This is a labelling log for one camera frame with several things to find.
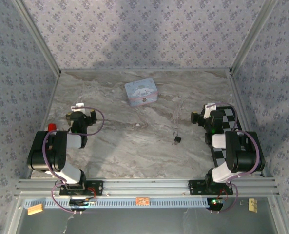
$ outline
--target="gray marble tabletop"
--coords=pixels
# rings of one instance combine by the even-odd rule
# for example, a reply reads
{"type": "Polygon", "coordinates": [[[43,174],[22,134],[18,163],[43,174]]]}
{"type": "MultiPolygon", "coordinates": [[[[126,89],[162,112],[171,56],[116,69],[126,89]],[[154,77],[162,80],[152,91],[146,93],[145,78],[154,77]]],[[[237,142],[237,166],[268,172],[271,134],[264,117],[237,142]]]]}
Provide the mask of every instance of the gray marble tabletop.
{"type": "MultiPolygon", "coordinates": [[[[203,177],[214,164],[205,130],[190,122],[191,111],[218,101],[232,103],[224,72],[62,72],[47,122],[67,130],[65,115],[78,102],[104,113],[102,131],[89,136],[84,149],[67,151],[67,160],[88,178],[203,177]],[[130,107],[124,84],[144,78],[154,79],[158,100],[130,107]],[[174,132],[182,138],[177,145],[174,132]]],[[[97,118],[88,132],[100,126],[97,118]]]]}

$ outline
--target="orange label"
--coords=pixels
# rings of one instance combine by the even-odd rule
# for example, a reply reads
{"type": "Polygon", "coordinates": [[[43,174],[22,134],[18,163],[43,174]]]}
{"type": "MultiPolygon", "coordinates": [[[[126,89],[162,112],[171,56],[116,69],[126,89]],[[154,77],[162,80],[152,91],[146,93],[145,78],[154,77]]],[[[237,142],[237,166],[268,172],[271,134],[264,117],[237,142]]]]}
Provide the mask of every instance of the orange label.
{"type": "Polygon", "coordinates": [[[136,205],[144,205],[149,206],[150,205],[150,198],[149,197],[137,197],[135,200],[136,205]]]}

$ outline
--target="wooden block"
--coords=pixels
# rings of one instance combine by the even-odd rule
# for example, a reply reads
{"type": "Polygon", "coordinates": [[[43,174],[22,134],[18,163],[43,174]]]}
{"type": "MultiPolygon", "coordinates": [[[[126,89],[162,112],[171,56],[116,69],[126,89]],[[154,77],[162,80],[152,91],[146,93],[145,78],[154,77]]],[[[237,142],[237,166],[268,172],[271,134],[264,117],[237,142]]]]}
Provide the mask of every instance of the wooden block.
{"type": "Polygon", "coordinates": [[[42,208],[42,203],[41,204],[38,204],[36,206],[31,206],[27,209],[27,214],[28,215],[33,215],[33,214],[36,214],[36,213],[39,213],[43,211],[43,208],[42,208]]]}
{"type": "Polygon", "coordinates": [[[137,197],[135,200],[136,205],[149,206],[150,198],[149,197],[137,197]]]}
{"type": "Polygon", "coordinates": [[[248,210],[257,213],[257,200],[255,198],[250,198],[248,202],[248,210]]]}

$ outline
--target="floral wallpaper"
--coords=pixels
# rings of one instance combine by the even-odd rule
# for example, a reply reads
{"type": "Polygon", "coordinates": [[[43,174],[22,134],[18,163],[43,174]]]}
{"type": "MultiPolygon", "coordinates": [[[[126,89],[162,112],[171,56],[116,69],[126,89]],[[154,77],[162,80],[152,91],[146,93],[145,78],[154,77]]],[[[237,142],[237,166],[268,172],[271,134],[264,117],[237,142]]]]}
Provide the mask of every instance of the floral wallpaper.
{"type": "Polygon", "coordinates": [[[0,233],[55,79],[11,0],[0,0],[0,233]]]}
{"type": "Polygon", "coordinates": [[[23,0],[60,69],[231,67],[264,0],[23,0]]]}
{"type": "Polygon", "coordinates": [[[289,0],[279,0],[236,79],[289,217],[289,0]]]}

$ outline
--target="black and white checkered board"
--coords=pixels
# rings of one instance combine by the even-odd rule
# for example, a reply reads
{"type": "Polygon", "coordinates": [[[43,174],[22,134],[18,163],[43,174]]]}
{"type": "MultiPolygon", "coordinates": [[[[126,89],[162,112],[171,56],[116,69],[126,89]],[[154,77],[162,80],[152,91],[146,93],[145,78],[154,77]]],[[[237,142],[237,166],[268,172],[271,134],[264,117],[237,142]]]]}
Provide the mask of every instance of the black and white checkered board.
{"type": "MultiPolygon", "coordinates": [[[[223,132],[231,131],[235,122],[235,113],[231,107],[217,107],[217,110],[221,111],[223,115],[222,128],[223,132]]],[[[237,118],[236,128],[242,130],[241,124],[237,118]]],[[[226,150],[210,147],[212,152],[213,163],[215,167],[220,166],[226,161],[226,150]]]]}

